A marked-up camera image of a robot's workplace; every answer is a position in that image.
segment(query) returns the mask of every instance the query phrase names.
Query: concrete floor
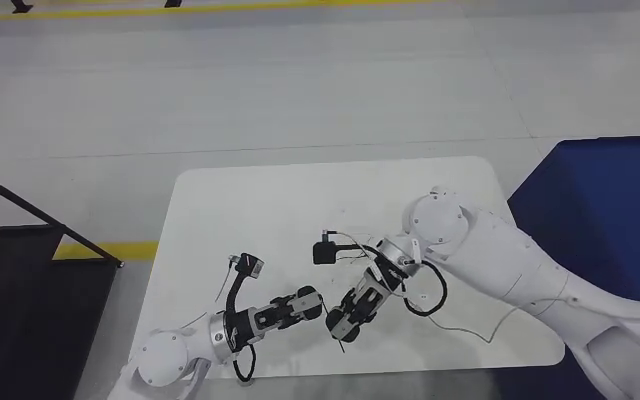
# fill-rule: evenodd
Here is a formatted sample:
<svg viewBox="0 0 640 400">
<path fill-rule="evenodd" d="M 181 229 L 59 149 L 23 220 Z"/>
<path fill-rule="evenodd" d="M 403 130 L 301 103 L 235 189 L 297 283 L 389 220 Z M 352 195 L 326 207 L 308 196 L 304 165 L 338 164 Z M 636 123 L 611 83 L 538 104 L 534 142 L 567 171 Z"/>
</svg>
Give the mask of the concrete floor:
<svg viewBox="0 0 640 400">
<path fill-rule="evenodd" d="M 637 134 L 639 3 L 3 21 L 0 182 L 95 241 L 157 240 L 175 178 L 199 167 L 479 155 L 509 196 L 559 140 Z M 0 204 L 0 224 L 31 221 Z M 149 270 L 119 274 L 78 399 L 105 398 L 126 361 Z M 214 386 L 495 396 L 484 371 Z"/>
</svg>

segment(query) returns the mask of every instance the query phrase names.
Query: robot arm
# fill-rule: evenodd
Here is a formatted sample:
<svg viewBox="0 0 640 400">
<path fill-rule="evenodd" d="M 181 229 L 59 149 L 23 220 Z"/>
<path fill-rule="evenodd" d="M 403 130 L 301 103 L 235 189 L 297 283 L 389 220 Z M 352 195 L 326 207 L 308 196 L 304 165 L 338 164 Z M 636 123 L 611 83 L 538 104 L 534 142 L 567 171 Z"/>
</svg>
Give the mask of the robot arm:
<svg viewBox="0 0 640 400">
<path fill-rule="evenodd" d="M 250 307 L 235 311 L 235 296 L 246 277 L 257 278 L 263 262 L 243 253 L 232 257 L 238 277 L 229 296 L 226 310 L 217 314 L 204 314 L 196 321 L 173 330 L 153 331 L 144 345 L 123 367 L 111 391 L 109 400 L 143 400 L 167 397 L 167 386 L 192 375 L 178 400 L 192 400 L 202 385 L 211 366 L 226 364 L 235 353 L 250 347 L 254 361 L 248 377 L 243 377 L 233 360 L 238 377 L 248 381 L 255 366 L 253 344 L 262 340 L 273 329 L 286 329 L 303 320 L 312 320 L 322 313 L 322 297 L 311 286 L 296 293 L 276 297 L 256 309 Z"/>
<path fill-rule="evenodd" d="M 316 263 L 328 261 L 326 253 L 333 250 L 322 244 L 327 242 L 316 244 Z M 376 279 L 372 265 L 364 284 L 332 309 L 326 324 L 335 339 L 353 341 L 391 292 L 422 268 L 419 260 L 426 260 L 553 329 L 607 398 L 640 398 L 640 303 L 569 272 L 499 217 L 434 188 L 407 207 L 403 232 L 385 238 L 375 250 L 375 266 L 385 281 Z"/>
</svg>

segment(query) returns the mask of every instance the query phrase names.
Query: yellow line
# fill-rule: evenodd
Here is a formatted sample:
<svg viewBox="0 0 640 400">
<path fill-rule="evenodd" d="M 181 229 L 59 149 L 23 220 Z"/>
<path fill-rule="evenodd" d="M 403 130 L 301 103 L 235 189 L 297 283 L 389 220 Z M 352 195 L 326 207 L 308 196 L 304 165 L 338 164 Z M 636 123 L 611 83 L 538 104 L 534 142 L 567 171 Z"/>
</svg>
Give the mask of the yellow line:
<svg viewBox="0 0 640 400">
<path fill-rule="evenodd" d="M 239 4 L 209 4 L 201 6 L 179 8 L 140 8 L 120 10 L 89 10 L 89 11 L 56 11 L 38 13 L 36 8 L 27 14 L 2 14 L 0 20 L 7 19 L 51 19 L 51 18 L 86 18 L 86 17 L 133 17 L 166 14 L 213 13 L 228 11 L 255 11 L 279 8 L 303 7 L 350 7 L 372 6 L 407 3 L 435 3 L 446 0 L 300 0 L 277 1 L 271 3 L 239 3 Z"/>
<path fill-rule="evenodd" d="M 123 261 L 153 261 L 158 250 L 158 242 L 110 242 L 98 246 Z M 54 260 L 100 257 L 93 251 L 77 243 L 63 243 L 58 246 Z"/>
</svg>

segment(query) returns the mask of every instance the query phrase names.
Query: white table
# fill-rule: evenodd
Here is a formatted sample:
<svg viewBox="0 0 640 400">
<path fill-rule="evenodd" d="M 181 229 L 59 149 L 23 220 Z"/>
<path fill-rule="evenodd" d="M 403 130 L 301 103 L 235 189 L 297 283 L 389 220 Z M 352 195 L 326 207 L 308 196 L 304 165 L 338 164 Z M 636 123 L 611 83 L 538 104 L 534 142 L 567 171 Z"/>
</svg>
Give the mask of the white table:
<svg viewBox="0 0 640 400">
<path fill-rule="evenodd" d="M 491 166 L 477 157 L 306 164 L 191 170 L 177 182 L 133 342 L 149 331 L 185 324 L 223 308 L 215 296 L 227 256 L 248 252 L 265 261 L 258 280 L 245 280 L 237 308 L 260 307 L 272 298 L 314 286 L 331 307 L 362 276 L 365 263 L 315 266 L 311 248 L 323 229 L 369 236 L 399 232 L 407 203 L 434 185 L 455 189 L 474 203 L 512 221 Z M 434 314 L 441 324 L 488 336 L 509 307 L 445 274 L 449 298 Z M 415 297 L 440 296 L 437 279 L 421 271 L 408 282 Z M 342 354 L 324 315 L 256 345 L 256 377 L 359 374 L 551 365 L 564 345 L 546 326 L 523 312 L 503 324 L 487 345 L 448 332 L 410 314 L 398 298 L 388 300 Z M 248 368 L 246 355 L 241 368 Z M 221 368 L 212 377 L 235 377 Z"/>
</svg>

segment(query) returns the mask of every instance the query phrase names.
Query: dark blue panel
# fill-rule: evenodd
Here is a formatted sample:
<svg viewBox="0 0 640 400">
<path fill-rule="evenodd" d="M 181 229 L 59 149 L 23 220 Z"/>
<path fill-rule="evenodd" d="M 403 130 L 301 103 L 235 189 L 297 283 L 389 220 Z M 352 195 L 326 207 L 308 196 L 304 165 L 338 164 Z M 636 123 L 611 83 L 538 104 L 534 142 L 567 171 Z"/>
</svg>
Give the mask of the dark blue panel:
<svg viewBox="0 0 640 400">
<path fill-rule="evenodd" d="M 509 199 L 518 227 L 558 263 L 640 300 L 640 138 L 559 143 Z M 504 399 L 601 400 L 567 349 L 553 367 L 496 370 Z"/>
</svg>

